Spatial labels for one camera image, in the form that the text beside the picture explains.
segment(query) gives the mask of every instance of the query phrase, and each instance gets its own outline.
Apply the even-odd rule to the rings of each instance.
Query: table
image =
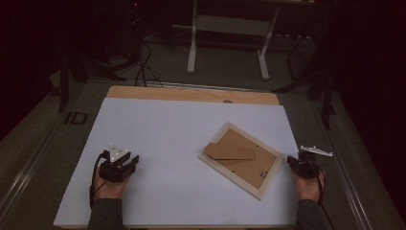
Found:
[[[269,93],[112,87],[54,225],[84,228],[87,224],[91,178],[84,175],[91,175],[94,161],[109,142],[140,154],[137,172],[124,194],[127,227],[248,228],[294,224],[296,197],[287,164],[280,167],[263,200],[258,201],[197,157],[225,121],[240,126],[282,154],[296,153],[289,123],[278,104],[276,96]]]
[[[263,36],[263,44],[258,49],[259,69],[263,80],[270,79],[268,73],[268,66],[265,60],[265,53],[268,49],[269,42],[280,15],[282,7],[291,6],[306,6],[306,7],[322,7],[330,8],[331,4],[316,4],[314,1],[301,1],[301,0],[258,0],[253,1],[258,3],[270,4],[270,14],[272,17],[269,21],[264,20],[250,20],[242,18],[232,18],[215,15],[204,15],[197,12],[197,0],[193,0],[192,9],[192,42],[189,52],[187,72],[189,74],[194,73],[197,45],[196,45],[196,33],[197,31],[211,31],[230,33],[238,35],[257,35]]]

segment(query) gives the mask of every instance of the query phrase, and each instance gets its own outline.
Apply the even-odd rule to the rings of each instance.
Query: sleeve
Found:
[[[124,230],[123,201],[113,198],[96,199],[87,229]]]
[[[322,213],[314,200],[301,199],[298,201],[296,214],[297,224],[302,230],[326,229]]]

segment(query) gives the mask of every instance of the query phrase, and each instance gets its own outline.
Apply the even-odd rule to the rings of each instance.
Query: white table leg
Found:
[[[265,81],[269,80],[268,67],[266,65],[265,60],[265,53],[266,50],[268,49],[269,41],[271,40],[272,33],[274,31],[280,10],[281,10],[280,8],[275,9],[274,16],[272,18],[272,21],[269,23],[268,30],[266,32],[265,42],[263,43],[262,48],[258,50],[260,74],[262,76],[262,79]]]
[[[196,62],[196,18],[197,18],[197,0],[193,1],[193,19],[192,19],[192,43],[191,50],[189,51],[189,60],[188,60],[188,74],[194,73],[194,64]]]

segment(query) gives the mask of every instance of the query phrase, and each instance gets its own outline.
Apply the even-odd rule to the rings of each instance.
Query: white table surface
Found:
[[[124,193],[125,226],[294,224],[296,194],[285,160],[258,201],[198,159],[227,123],[285,158],[298,151],[280,105],[104,99],[54,225],[87,225],[93,166],[110,143],[140,155]]]

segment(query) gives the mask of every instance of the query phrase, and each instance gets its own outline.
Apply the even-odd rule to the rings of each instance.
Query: human hand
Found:
[[[101,178],[99,175],[100,167],[97,168],[96,170],[96,175],[95,175],[95,184],[94,188],[95,191],[95,199],[99,198],[117,198],[121,199],[123,197],[123,193],[125,190],[125,186],[129,181],[129,177],[127,177],[124,181],[122,182],[110,182],[106,181],[105,179]]]
[[[320,198],[320,188],[319,188],[319,182],[317,181],[317,178],[311,178],[311,179],[304,179],[295,172],[292,171],[292,176],[293,179],[295,180],[296,184],[296,192],[298,194],[299,199],[312,199],[316,202],[319,201]],[[326,187],[326,178],[325,178],[325,172],[320,171],[319,173],[319,179],[320,182],[322,183],[322,188],[323,190]]]

